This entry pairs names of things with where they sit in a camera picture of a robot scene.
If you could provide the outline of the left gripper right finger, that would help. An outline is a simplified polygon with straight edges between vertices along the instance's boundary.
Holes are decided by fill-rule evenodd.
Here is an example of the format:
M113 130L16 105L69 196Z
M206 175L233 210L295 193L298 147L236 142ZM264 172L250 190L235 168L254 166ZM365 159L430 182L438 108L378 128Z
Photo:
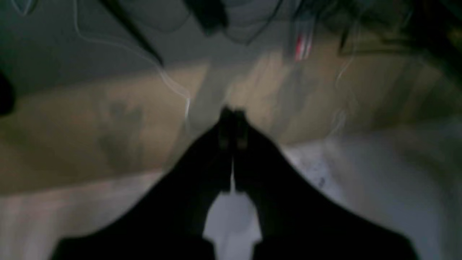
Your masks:
M253 260L417 260L408 238L331 201L279 148L235 112L236 189L256 207L262 240Z

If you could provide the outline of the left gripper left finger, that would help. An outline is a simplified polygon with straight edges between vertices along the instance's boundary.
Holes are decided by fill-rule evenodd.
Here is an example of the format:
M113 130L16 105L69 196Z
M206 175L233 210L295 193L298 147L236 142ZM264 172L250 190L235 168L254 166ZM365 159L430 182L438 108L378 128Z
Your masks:
M198 137L132 208L98 231L62 239L54 260L214 260L203 238L214 200L230 191L234 113Z

